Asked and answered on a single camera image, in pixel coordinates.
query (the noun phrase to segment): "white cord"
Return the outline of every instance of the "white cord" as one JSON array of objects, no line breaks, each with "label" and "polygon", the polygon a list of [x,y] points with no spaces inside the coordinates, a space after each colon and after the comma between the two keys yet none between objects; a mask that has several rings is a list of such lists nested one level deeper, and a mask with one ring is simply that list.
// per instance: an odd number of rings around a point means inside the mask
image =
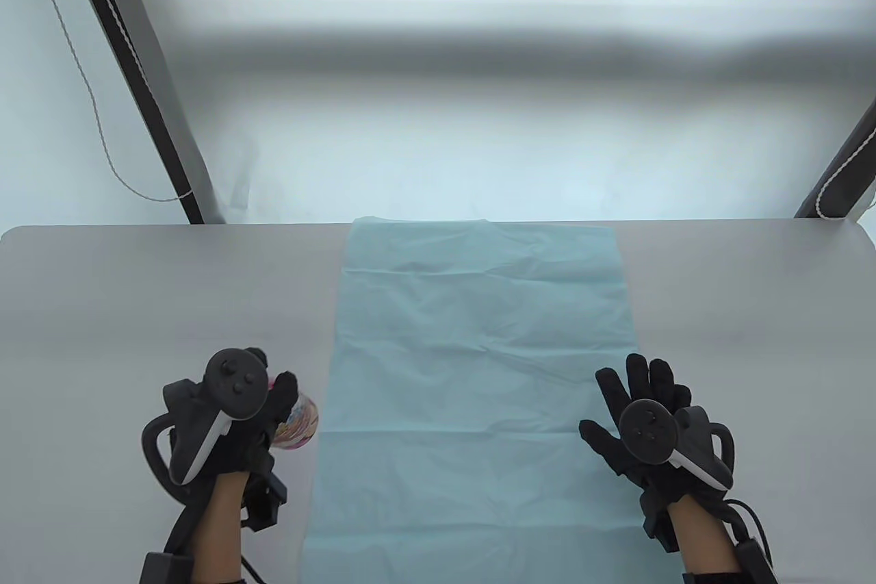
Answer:
[{"label": "white cord", "polygon": [[[850,162],[853,159],[855,159],[855,157],[858,156],[858,153],[860,153],[862,150],[864,150],[864,147],[868,143],[870,143],[870,140],[872,140],[874,136],[876,136],[876,129],[874,129],[873,132],[870,132],[870,136],[868,136],[866,139],[864,139],[863,142],[861,142],[861,145],[858,146],[858,148],[855,150],[854,153],[849,155],[849,159],[847,159],[845,162],[843,162],[842,165],[838,168],[838,170],[834,171],[833,175],[830,176],[826,181],[824,181],[822,188],[819,190],[819,195],[816,196],[816,214],[819,215],[819,217],[826,218],[826,220],[828,220],[828,221],[842,221],[845,219],[845,217],[825,217],[823,212],[821,211],[822,196],[824,195],[824,192],[828,188],[828,185],[836,179],[836,176],[838,176],[840,173],[842,173],[842,170],[844,170],[844,168],[847,167],[850,164]],[[870,203],[870,205],[867,205],[867,209],[868,210],[872,209],[873,206],[876,206],[876,201],[873,201],[872,203]]]},{"label": "white cord", "polygon": [[[190,195],[194,191],[191,188],[189,188],[188,192],[186,192],[185,194],[182,194],[181,196],[174,196],[172,199],[154,199],[154,198],[151,198],[151,196],[141,194],[136,189],[134,189],[134,187],[131,187],[128,183],[126,183],[125,180],[122,180],[121,176],[119,176],[118,171],[116,171],[116,165],[113,164],[112,157],[110,157],[110,150],[107,147],[106,137],[104,137],[104,135],[103,135],[103,121],[101,121],[100,111],[98,111],[98,109],[97,109],[97,99],[94,98],[94,89],[91,89],[91,83],[88,82],[88,76],[86,76],[85,70],[84,70],[84,68],[82,68],[82,62],[79,61],[79,55],[76,53],[76,48],[73,45],[73,40],[70,38],[70,33],[68,31],[68,28],[66,28],[66,23],[64,21],[64,18],[62,16],[62,14],[60,14],[59,6],[57,6],[57,0],[50,0],[50,1],[52,1],[52,6],[54,8],[55,15],[57,16],[57,22],[60,24],[60,28],[62,28],[62,31],[64,32],[64,38],[66,39],[66,45],[68,45],[68,48],[70,49],[70,54],[73,55],[73,61],[76,64],[76,68],[78,68],[78,70],[79,70],[79,76],[82,77],[82,82],[85,83],[85,89],[88,91],[88,98],[91,99],[91,108],[94,111],[94,121],[97,124],[97,133],[100,135],[101,146],[103,146],[103,154],[106,155],[107,164],[109,164],[109,169],[112,171],[113,175],[116,177],[116,180],[119,180],[119,182],[122,183],[128,189],[129,192],[132,192],[132,193],[136,194],[137,196],[140,196],[141,199],[150,200],[150,201],[153,201],[156,203],[172,203],[173,201],[178,201],[178,200],[184,199],[186,196]],[[113,18],[115,18],[116,26],[118,26],[119,31],[122,33],[122,36],[125,37],[125,43],[127,43],[127,45],[128,45],[128,50],[131,50],[131,55],[134,57],[134,61],[137,62],[137,69],[138,69],[138,71],[140,71],[140,76],[141,76],[141,78],[143,78],[143,83],[145,84],[146,89],[149,90],[149,94],[151,96],[153,96],[153,90],[151,90],[151,88],[149,86],[149,81],[146,79],[146,74],[143,71],[143,66],[140,64],[140,58],[137,57],[137,52],[135,52],[135,50],[134,50],[134,45],[131,43],[131,39],[128,39],[128,33],[125,31],[125,27],[123,27],[123,25],[122,25],[121,18],[119,18],[118,14],[116,13],[115,6],[113,6],[112,1],[110,1],[110,0],[104,0],[104,1],[106,1],[107,6],[109,6],[109,10],[110,10],[110,12],[112,12]]]}]

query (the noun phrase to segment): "hand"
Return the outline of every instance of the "hand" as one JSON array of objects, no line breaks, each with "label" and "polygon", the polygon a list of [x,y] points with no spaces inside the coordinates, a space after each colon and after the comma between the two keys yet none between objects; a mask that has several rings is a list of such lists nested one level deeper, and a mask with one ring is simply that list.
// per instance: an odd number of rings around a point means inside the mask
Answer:
[{"label": "hand", "polygon": [[253,469],[257,453],[271,446],[276,428],[288,419],[297,400],[298,380],[291,372],[283,372],[274,381],[261,411],[248,420],[232,422],[228,435],[216,440],[199,476]]},{"label": "hand", "polygon": [[[629,394],[613,369],[600,369],[595,374],[615,425],[619,424],[623,410],[638,399],[654,399],[673,414],[691,405],[691,390],[675,383],[672,369],[666,361],[655,359],[649,368],[645,356],[631,353],[626,358],[626,376]],[[706,484],[683,468],[674,468],[669,463],[659,466],[642,463],[629,453],[620,439],[592,420],[582,420],[578,430],[581,438],[605,459],[615,474],[619,477],[625,475],[644,490],[653,487],[666,505],[678,502],[685,494],[712,496]]]}]

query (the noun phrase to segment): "gray table surface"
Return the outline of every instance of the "gray table surface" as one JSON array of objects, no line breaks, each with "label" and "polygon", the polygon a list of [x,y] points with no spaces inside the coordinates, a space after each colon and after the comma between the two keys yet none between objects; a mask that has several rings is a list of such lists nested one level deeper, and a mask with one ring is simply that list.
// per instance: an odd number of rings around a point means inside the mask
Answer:
[{"label": "gray table surface", "polygon": [[[760,513],[782,580],[872,580],[876,252],[864,231],[817,220],[608,225],[642,349],[673,363],[732,428],[734,493]],[[217,349],[265,347],[272,368],[294,369],[322,402],[347,230],[3,236],[3,581],[137,581],[178,512],[151,480],[140,431],[162,412],[162,385],[199,377]],[[244,540],[267,581],[297,578],[317,442],[279,456],[289,505],[278,527]]]}]

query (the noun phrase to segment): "forearm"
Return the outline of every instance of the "forearm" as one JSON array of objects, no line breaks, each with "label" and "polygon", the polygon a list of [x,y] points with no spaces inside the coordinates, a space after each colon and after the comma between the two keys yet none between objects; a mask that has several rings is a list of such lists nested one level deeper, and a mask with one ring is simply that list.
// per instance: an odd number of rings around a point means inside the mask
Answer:
[{"label": "forearm", "polygon": [[692,497],[682,497],[670,505],[669,517],[688,572],[740,572],[723,522],[709,515]]},{"label": "forearm", "polygon": [[226,584],[241,579],[240,505],[247,472],[220,474],[192,537],[194,584]]}]

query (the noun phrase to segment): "colorful cup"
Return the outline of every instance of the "colorful cup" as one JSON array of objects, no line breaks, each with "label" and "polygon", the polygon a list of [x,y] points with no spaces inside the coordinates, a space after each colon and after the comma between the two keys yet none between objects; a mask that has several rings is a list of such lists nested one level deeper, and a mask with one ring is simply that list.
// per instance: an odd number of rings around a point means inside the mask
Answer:
[{"label": "colorful cup", "polygon": [[276,428],[271,447],[277,449],[303,447],[315,436],[319,422],[320,413],[316,404],[307,395],[298,393],[298,400],[292,407],[289,418]]}]

